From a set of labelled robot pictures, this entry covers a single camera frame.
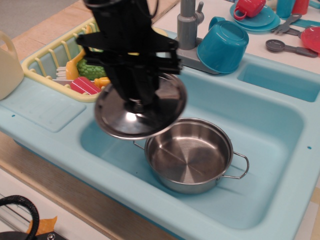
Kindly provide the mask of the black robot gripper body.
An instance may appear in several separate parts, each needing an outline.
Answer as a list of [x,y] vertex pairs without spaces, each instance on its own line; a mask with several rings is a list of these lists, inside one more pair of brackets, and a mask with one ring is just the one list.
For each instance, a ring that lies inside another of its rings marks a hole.
[[88,64],[145,67],[148,73],[179,74],[178,42],[152,29],[145,0],[86,0],[99,31],[79,36]]

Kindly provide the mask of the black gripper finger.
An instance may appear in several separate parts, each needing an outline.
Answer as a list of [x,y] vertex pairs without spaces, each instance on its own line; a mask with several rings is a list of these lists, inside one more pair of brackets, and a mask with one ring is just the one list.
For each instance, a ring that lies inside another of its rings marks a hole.
[[133,75],[129,69],[116,65],[105,66],[104,70],[113,87],[123,100],[129,101],[130,99],[137,98]]
[[134,69],[135,87],[143,106],[151,105],[159,88],[159,75],[144,68]]

